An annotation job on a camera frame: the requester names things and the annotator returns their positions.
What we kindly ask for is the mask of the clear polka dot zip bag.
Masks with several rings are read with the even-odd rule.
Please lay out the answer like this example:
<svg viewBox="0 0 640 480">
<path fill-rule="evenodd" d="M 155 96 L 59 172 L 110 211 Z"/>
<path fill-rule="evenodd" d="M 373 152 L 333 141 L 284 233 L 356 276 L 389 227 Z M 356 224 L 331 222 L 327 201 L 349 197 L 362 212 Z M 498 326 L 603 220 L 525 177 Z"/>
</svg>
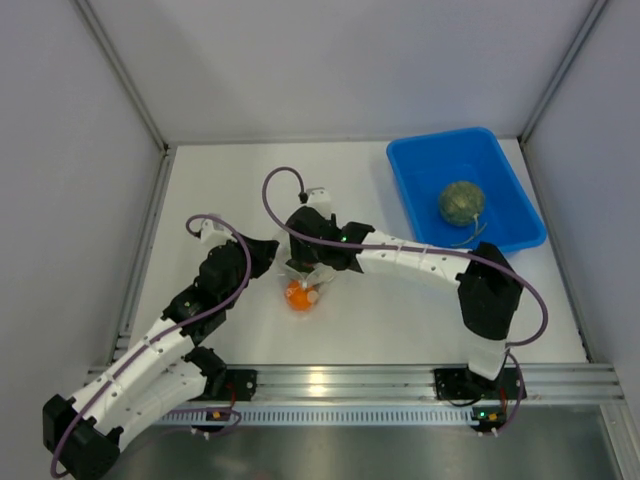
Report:
<svg viewBox="0 0 640 480">
<path fill-rule="evenodd" d="M 284 291 L 291 280 L 297 280 L 305 287 L 315 287 L 320 293 L 319 302 L 329 283 L 335 278 L 336 271 L 332 267 L 323 264 L 315 264 L 310 267 L 294 266 L 289 245 L 289 235 L 284 231 L 280 231 L 275 235 L 274 239 L 279 242 L 275 264 L 278 274 L 283 278 Z"/>
</svg>

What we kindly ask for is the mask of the orange toy fruit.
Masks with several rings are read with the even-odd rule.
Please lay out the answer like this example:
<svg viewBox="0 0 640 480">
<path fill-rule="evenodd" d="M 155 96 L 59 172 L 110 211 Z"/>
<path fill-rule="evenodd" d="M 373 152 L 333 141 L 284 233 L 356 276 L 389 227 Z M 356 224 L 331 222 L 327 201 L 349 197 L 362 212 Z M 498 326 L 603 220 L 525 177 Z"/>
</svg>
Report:
<svg viewBox="0 0 640 480">
<path fill-rule="evenodd" d="M 284 298 L 293 311 L 303 313 L 314 308 L 320 293 L 315 287 L 305 287 L 301 282 L 291 280 L 285 288 Z"/>
</svg>

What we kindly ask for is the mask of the green netted toy melon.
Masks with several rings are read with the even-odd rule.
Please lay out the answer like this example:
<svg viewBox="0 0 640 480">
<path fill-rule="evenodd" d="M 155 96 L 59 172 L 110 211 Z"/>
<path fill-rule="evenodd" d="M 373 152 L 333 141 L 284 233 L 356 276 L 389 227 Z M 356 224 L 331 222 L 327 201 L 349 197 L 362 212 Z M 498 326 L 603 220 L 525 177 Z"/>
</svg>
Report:
<svg viewBox="0 0 640 480">
<path fill-rule="evenodd" d="M 484 232 L 487 223 L 480 223 L 480 217 L 486 207 L 486 196 L 475 183 L 457 181 L 447 185 L 438 196 L 440 217 L 449 225 L 457 228 L 473 226 L 473 233 L 464 241 L 453 244 L 462 247 Z"/>
</svg>

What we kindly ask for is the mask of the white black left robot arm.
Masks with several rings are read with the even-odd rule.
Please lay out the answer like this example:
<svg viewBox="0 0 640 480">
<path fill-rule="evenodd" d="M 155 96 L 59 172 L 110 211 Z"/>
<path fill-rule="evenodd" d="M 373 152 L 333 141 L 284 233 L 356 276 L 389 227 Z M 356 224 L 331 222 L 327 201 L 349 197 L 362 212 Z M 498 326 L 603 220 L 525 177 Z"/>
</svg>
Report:
<svg viewBox="0 0 640 480">
<path fill-rule="evenodd" d="M 216 233 L 193 282 L 147 333 L 73 395 L 43 407 L 43 443 L 59 479 L 100 479 L 148 427 L 181 404 L 215 399 L 226 386 L 225 362 L 203 341 L 226 319 L 249 281 L 267 272 L 275 240 Z"/>
</svg>

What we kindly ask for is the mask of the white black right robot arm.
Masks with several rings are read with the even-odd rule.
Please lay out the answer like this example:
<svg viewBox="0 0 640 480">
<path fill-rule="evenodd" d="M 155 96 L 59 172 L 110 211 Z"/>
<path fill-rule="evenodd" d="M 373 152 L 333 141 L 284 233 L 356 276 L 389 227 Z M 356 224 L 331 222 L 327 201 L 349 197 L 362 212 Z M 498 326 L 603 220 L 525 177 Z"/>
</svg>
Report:
<svg viewBox="0 0 640 480">
<path fill-rule="evenodd" d="M 323 265 L 453 292 L 464 325 L 467 388 L 480 397 L 501 388 L 506 340 L 523 286 L 496 246 L 481 242 L 474 250 L 440 252 L 368 224 L 349 222 L 340 227 L 334 215 L 326 218 L 308 206 L 289 217 L 285 231 L 294 268 Z"/>
</svg>

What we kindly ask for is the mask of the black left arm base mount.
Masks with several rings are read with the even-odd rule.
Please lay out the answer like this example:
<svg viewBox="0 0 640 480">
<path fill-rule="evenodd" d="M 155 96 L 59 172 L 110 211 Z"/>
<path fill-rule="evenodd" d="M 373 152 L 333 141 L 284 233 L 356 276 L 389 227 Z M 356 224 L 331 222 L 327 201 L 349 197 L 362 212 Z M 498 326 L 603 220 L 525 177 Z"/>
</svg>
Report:
<svg viewBox="0 0 640 480">
<path fill-rule="evenodd" d="M 254 369 L 227 369 L 214 377 L 207 389 L 208 398 L 220 402 L 249 402 L 256 392 L 257 376 Z"/>
</svg>

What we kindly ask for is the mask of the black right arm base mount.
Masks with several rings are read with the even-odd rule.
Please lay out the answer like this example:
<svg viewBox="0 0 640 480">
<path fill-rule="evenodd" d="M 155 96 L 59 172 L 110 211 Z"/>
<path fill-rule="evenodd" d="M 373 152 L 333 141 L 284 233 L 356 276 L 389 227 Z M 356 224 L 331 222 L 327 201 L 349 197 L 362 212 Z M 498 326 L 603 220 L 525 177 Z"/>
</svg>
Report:
<svg viewBox="0 0 640 480">
<path fill-rule="evenodd" d="M 436 398 L 451 401 L 516 400 L 523 382 L 515 367 L 505 367 L 495 380 L 472 373 L 466 367 L 433 371 Z"/>
</svg>

